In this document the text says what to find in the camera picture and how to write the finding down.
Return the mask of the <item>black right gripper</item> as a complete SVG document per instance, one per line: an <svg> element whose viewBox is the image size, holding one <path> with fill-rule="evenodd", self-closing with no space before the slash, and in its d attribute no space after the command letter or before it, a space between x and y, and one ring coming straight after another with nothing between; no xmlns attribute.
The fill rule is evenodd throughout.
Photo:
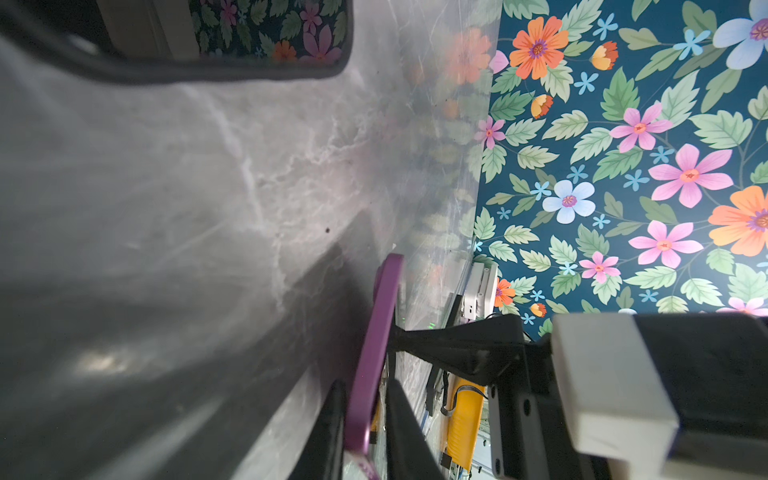
<svg viewBox="0 0 768 480"><path fill-rule="evenodd" d="M524 342L518 316L493 316L444 329L394 327L389 349L489 386L495 478L611 477L606 459L575 450L558 393L550 337Z"/></svg>

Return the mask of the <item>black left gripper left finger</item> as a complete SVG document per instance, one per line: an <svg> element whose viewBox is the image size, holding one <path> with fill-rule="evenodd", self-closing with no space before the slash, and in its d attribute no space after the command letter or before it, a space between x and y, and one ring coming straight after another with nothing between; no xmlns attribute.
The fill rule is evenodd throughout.
<svg viewBox="0 0 768 480"><path fill-rule="evenodd" d="M320 409L289 480L340 480L344 466L346 386L336 380Z"/></svg>

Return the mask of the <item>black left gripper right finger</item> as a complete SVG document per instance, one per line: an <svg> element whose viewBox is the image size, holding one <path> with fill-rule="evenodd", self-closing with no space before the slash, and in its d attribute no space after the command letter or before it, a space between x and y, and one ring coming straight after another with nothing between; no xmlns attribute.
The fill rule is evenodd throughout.
<svg viewBox="0 0 768 480"><path fill-rule="evenodd" d="M408 398L396 379L388 381L385 405L388 479L443 480Z"/></svg>

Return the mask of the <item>black smartphone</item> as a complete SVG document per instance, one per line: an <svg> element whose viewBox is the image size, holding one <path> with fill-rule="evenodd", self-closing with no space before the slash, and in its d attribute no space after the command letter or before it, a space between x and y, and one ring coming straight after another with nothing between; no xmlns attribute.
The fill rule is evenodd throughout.
<svg viewBox="0 0 768 480"><path fill-rule="evenodd" d="M98 1L111 45L130 59L207 57L335 65L348 48L342 0Z"/></svg>
<svg viewBox="0 0 768 480"><path fill-rule="evenodd" d="M345 456L360 468L367 479L379 477L368 457L370 431L377 408L390 330L397 319L396 309L404 264L402 255L390 253L377 270L371 316L346 411Z"/></svg>

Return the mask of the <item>black phone case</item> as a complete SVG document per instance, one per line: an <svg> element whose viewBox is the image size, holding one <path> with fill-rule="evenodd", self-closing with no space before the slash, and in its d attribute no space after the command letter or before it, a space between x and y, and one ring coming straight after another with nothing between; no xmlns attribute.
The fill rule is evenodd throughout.
<svg viewBox="0 0 768 480"><path fill-rule="evenodd" d="M130 59L119 55L111 45L98 1L121 0L4 1L1 34L27 53L62 69L92 79L135 85L328 78L345 68L353 45L352 4L348 48L335 65L278 65L214 57L191 62Z"/></svg>

